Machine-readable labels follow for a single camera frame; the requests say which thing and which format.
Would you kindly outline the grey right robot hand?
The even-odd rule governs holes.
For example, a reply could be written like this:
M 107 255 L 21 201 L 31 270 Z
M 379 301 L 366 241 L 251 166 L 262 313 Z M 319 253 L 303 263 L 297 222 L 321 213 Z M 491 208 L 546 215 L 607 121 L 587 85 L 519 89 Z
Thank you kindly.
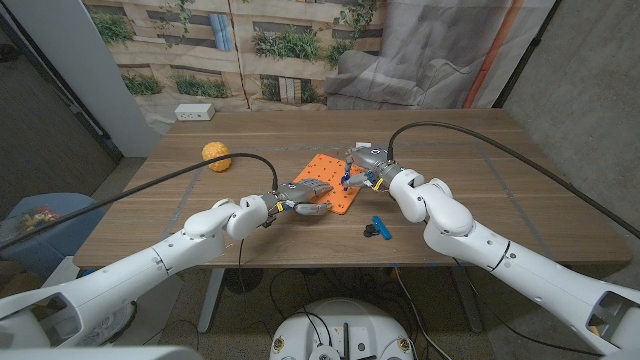
M 392 180 L 403 170 L 388 159 L 388 150 L 380 147 L 356 147 L 348 151 L 345 173 L 341 179 L 344 190 L 351 187 L 370 187 L 386 191 Z

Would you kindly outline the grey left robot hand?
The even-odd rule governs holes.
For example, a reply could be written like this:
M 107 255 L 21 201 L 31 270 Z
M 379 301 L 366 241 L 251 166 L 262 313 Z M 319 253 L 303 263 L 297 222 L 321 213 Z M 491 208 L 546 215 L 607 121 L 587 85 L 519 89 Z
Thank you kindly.
M 276 198 L 298 214 L 323 215 L 329 212 L 333 205 L 329 201 L 316 203 L 316 200 L 332 190 L 333 186 L 327 182 L 307 178 L 281 184 L 276 191 Z

